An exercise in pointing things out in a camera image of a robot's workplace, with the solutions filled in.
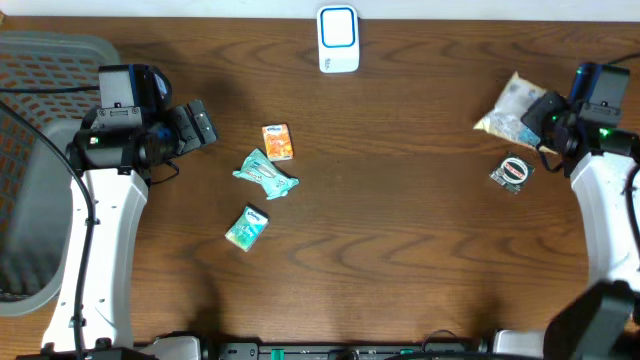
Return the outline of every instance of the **wooden table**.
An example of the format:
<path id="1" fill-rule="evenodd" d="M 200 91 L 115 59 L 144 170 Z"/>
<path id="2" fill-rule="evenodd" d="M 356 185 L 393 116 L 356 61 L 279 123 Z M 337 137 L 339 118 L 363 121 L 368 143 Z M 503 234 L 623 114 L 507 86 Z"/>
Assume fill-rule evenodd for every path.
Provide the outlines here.
<path id="1" fill-rule="evenodd" d="M 200 98 L 220 141 L 177 162 L 140 222 L 137 341 L 193 329 L 265 342 L 419 341 L 544 328 L 585 287 L 567 179 L 473 124 L 515 70 L 567 92 L 576 67 L 639 50 L 632 24 L 361 21 L 360 69 L 318 70 L 315 21 L 14 18 L 5 28 L 92 34 L 159 66 L 174 103 Z M 639 69 L 638 63 L 629 64 Z M 623 126 L 640 130 L 636 72 Z M 231 176 L 260 128 L 288 123 L 289 196 Z M 507 151 L 536 166 L 512 195 L 488 174 Z M 158 169 L 162 177 L 168 169 Z M 248 253 L 224 233 L 251 203 L 271 225 Z M 38 351 L 53 304 L 0 319 L 0 353 Z"/>

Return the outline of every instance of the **green snack package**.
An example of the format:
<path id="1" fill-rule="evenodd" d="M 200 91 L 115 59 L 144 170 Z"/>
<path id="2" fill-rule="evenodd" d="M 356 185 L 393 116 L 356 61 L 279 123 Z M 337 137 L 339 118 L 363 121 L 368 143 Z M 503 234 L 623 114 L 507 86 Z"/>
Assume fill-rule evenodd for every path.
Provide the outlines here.
<path id="1" fill-rule="evenodd" d="M 284 176 L 259 149 L 253 150 L 244 160 L 240 171 L 234 171 L 233 176 L 262 185 L 267 200 L 287 196 L 289 189 L 300 183 L 296 178 Z"/>
<path id="2" fill-rule="evenodd" d="M 240 219 L 233 224 L 224 237 L 240 249 L 249 251 L 253 243 L 258 239 L 258 236 L 260 236 L 264 228 L 267 227 L 267 224 L 269 224 L 269 219 L 247 206 L 244 208 Z"/>

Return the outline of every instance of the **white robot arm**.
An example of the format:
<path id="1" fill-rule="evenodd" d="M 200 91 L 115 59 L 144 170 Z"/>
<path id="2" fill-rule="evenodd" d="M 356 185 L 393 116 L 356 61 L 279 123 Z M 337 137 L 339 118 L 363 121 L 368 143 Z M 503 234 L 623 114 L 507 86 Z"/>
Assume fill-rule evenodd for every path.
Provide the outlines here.
<path id="1" fill-rule="evenodd" d="M 36 357 L 197 360 L 202 349 L 193 336 L 133 350 L 129 291 L 138 222 L 152 184 L 150 168 L 216 141 L 215 129 L 199 100 L 166 108 L 171 85 L 156 68 L 104 66 L 98 73 L 102 107 L 85 116 L 67 146 L 71 168 L 82 176 L 90 201 L 72 180 L 73 219 L 62 287 Z M 95 218 L 87 247 L 91 202 Z M 85 247 L 89 255 L 81 266 Z M 79 279 L 84 279 L 81 293 Z M 74 310 L 78 295 L 81 326 Z"/>
<path id="2" fill-rule="evenodd" d="M 548 93 L 522 118 L 543 145 L 562 156 L 582 213 L 589 288 L 546 331 L 500 331 L 493 342 L 495 353 L 600 359 L 637 351 L 637 344 L 629 346 L 624 326 L 640 293 L 635 194 L 640 141 L 638 135 L 616 129 L 628 79 L 626 69 L 585 64 L 568 99 Z"/>

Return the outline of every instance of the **plastic snack bag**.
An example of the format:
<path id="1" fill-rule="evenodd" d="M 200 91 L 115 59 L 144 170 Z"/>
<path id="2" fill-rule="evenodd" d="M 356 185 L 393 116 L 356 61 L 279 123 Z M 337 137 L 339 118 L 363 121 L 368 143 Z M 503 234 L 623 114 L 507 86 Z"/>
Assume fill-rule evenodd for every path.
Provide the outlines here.
<path id="1" fill-rule="evenodd" d="M 284 176 L 259 149 L 253 150 L 233 176 L 262 185 L 267 200 L 287 196 L 289 190 L 300 183 L 296 178 Z"/>
<path id="2" fill-rule="evenodd" d="M 540 137 L 523 124 L 520 118 L 545 93 L 545 89 L 520 78 L 516 72 L 502 90 L 493 110 L 478 121 L 473 129 L 484 130 L 516 144 L 535 148 L 540 143 Z"/>

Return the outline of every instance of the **gray basket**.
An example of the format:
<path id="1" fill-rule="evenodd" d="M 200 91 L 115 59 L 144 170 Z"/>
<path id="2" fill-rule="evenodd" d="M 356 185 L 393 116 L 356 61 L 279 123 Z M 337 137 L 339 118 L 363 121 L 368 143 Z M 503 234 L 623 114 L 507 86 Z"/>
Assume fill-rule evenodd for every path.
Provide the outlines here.
<path id="1" fill-rule="evenodd" d="M 98 84 L 98 67 L 120 63 L 92 36 L 0 33 L 0 87 Z M 0 99 L 64 152 L 97 91 L 5 94 Z M 71 227 L 71 177 L 26 129 L 0 113 L 0 316 L 29 313 L 56 296 Z"/>

